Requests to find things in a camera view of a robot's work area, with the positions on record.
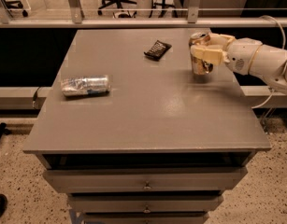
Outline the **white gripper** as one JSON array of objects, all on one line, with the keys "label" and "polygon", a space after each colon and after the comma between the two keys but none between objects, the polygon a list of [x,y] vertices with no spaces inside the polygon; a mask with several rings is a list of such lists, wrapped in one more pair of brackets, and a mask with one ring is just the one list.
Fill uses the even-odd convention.
[{"label": "white gripper", "polygon": [[[251,61],[263,45],[261,41],[250,38],[236,39],[232,35],[214,33],[206,35],[204,44],[191,46],[191,54],[195,58],[213,65],[225,63],[232,72],[243,76],[249,73]],[[227,46],[227,51],[224,51],[222,47]]]}]

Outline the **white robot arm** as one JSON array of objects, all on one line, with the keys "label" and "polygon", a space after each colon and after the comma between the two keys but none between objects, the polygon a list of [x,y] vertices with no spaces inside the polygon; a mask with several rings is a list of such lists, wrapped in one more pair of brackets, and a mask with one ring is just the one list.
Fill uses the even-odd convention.
[{"label": "white robot arm", "polygon": [[251,38],[195,33],[189,40],[193,70],[210,73],[214,65],[225,65],[242,76],[258,77],[273,90],[287,95],[287,50],[264,45]]}]

